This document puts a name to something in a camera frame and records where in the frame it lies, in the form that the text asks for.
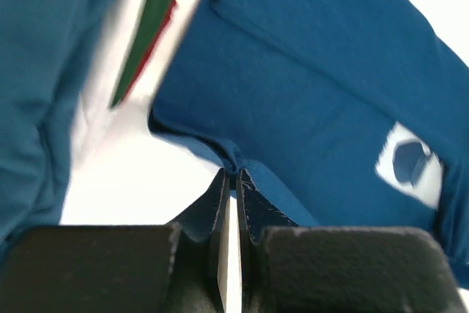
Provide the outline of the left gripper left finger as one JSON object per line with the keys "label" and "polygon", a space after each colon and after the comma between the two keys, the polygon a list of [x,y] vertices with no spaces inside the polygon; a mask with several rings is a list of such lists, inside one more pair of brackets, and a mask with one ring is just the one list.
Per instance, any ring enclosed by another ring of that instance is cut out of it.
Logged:
{"label": "left gripper left finger", "polygon": [[26,232],[1,269],[3,312],[224,312],[229,176],[151,226]]}

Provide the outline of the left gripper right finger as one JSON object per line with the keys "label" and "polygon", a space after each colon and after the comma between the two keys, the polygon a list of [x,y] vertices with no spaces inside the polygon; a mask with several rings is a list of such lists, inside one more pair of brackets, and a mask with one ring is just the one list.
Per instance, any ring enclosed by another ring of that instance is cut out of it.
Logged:
{"label": "left gripper right finger", "polygon": [[446,258],[412,227],[300,227],[242,170],[244,312],[464,312]]}

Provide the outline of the dark blue t shirt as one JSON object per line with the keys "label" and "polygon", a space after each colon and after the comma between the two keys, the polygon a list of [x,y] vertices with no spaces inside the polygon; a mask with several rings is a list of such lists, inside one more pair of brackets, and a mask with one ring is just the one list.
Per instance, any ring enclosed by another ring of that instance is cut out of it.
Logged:
{"label": "dark blue t shirt", "polygon": [[468,67],[408,0],[201,0],[149,123],[301,226],[425,229],[468,283]]}

